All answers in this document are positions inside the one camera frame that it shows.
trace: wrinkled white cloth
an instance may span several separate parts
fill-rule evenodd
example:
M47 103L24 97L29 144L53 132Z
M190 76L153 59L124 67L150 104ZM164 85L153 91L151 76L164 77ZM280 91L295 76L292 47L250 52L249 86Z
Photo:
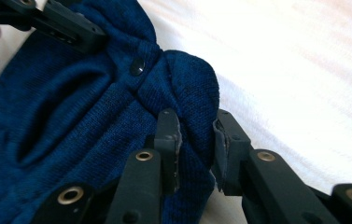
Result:
M214 67L220 107L254 148L279 153L325 193L352 183L352 0L139 2L163 49L184 50ZM0 72L28 35L1 28ZM233 215L219 216L235 223Z

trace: white sheet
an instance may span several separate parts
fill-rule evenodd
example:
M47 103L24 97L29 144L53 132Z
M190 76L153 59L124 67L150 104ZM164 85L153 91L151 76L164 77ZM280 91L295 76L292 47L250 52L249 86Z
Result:
M308 185L352 183L352 0L140 0L163 49L207 60L221 108ZM0 70L25 34L3 27ZM201 223L240 223L215 193Z

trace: blue knit fabric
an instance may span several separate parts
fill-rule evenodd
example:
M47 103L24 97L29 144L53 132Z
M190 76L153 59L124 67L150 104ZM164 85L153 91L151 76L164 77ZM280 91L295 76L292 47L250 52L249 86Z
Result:
M163 52L134 0L87 0L74 10L110 36L84 55L34 33L0 76L0 223L29 223L58 187L96 189L120 176L128 155L172 107L183 136L181 188L164 199L163 223L197 223L212 192L211 123L218 83L205 61ZM134 77L134 59L145 61Z

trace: blue sweater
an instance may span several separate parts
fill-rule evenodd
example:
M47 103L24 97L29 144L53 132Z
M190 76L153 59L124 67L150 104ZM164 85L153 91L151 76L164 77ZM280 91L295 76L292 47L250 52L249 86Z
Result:
M30 222L67 183L100 189L120 176L167 107L179 117L183 145L180 190L164 198L162 222L198 223L214 187L213 69L162 51L134 0L86 0L74 10L109 35L99 52L81 54L33 33L0 76L0 223Z

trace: snap button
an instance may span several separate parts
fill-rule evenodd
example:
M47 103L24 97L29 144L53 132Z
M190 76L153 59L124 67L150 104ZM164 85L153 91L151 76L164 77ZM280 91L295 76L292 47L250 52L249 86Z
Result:
M130 74L134 77L138 77L143 73L146 63L142 58L135 58L130 66Z

